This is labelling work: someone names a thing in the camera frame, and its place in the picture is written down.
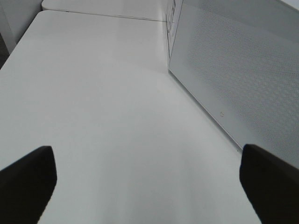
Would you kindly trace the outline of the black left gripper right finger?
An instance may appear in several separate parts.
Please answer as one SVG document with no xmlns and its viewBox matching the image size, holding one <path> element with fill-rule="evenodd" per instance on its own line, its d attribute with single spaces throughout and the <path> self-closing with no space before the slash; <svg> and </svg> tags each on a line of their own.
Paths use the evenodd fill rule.
<svg viewBox="0 0 299 224">
<path fill-rule="evenodd" d="M 299 170 L 263 148 L 246 144 L 239 180 L 263 224 L 299 222 Z"/>
</svg>

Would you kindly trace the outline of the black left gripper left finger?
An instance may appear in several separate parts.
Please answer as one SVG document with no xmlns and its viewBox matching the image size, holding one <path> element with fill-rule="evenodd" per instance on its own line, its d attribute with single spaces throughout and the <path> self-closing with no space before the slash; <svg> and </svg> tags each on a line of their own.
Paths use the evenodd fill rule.
<svg viewBox="0 0 299 224">
<path fill-rule="evenodd" d="M 36 224 L 57 184 L 51 146 L 42 146 L 0 172 L 0 222 Z"/>
</svg>

